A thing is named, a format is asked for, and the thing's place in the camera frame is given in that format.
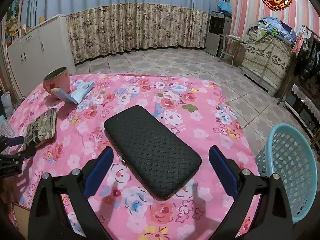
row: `pink cup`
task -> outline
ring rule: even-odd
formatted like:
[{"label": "pink cup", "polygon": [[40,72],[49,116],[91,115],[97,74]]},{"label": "pink cup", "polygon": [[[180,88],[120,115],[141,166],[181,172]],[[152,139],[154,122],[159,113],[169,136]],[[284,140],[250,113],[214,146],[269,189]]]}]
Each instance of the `pink cup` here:
[{"label": "pink cup", "polygon": [[49,73],[42,82],[43,88],[49,94],[53,95],[52,88],[62,88],[65,92],[70,92],[70,78],[67,67],[60,67]]}]

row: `black leather wallet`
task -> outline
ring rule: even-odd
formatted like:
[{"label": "black leather wallet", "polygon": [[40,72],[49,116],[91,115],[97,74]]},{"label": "black leather wallet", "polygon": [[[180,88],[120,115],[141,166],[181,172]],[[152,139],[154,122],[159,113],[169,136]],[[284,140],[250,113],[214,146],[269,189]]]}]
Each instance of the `black leather wallet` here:
[{"label": "black leather wallet", "polygon": [[124,161],[157,197],[167,199],[198,171],[201,157],[141,106],[104,122]]}]

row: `white cabinet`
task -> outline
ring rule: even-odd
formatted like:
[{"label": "white cabinet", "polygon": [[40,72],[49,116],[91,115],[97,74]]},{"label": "white cabinet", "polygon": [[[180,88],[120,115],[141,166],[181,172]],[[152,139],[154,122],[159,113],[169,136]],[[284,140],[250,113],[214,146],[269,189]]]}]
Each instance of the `white cabinet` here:
[{"label": "white cabinet", "polygon": [[47,68],[44,55],[41,50],[39,36],[28,41],[22,46],[24,61],[27,64],[30,74],[30,81],[34,84],[34,88],[39,85],[44,77],[50,73]]},{"label": "white cabinet", "polygon": [[7,49],[10,65],[13,75],[18,84],[22,95],[29,94],[34,88],[30,82],[30,74],[27,63],[24,61],[24,55],[20,41],[16,41]]},{"label": "white cabinet", "polygon": [[66,16],[58,15],[33,28],[7,49],[9,62],[22,95],[29,94],[51,71],[66,66],[76,73],[67,32]]}]

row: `blue plastic basket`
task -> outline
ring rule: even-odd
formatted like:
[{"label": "blue plastic basket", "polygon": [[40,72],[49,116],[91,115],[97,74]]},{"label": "blue plastic basket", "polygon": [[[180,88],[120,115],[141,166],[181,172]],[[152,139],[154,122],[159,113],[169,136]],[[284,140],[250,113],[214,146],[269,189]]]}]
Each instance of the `blue plastic basket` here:
[{"label": "blue plastic basket", "polygon": [[261,176],[278,173],[287,192],[292,221],[302,220],[316,196],[317,169],[313,152],[293,126],[280,123],[269,133],[266,146],[256,156]]}]

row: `blue gripper pad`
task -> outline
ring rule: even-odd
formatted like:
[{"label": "blue gripper pad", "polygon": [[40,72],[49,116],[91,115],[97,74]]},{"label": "blue gripper pad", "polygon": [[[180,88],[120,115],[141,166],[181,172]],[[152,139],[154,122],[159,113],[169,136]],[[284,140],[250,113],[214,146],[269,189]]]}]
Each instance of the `blue gripper pad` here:
[{"label": "blue gripper pad", "polygon": [[225,156],[217,146],[210,148],[209,161],[226,193],[236,199],[239,195],[237,178],[229,168]]},{"label": "blue gripper pad", "polygon": [[99,155],[97,163],[91,170],[84,182],[83,195],[87,199],[94,196],[100,187],[105,175],[110,169],[113,163],[113,150],[110,147],[106,147]]},{"label": "blue gripper pad", "polygon": [[23,143],[24,143],[24,137],[18,136],[18,137],[8,139],[6,144],[7,144],[7,146],[12,147],[12,146],[16,146],[16,145],[23,144]]}]

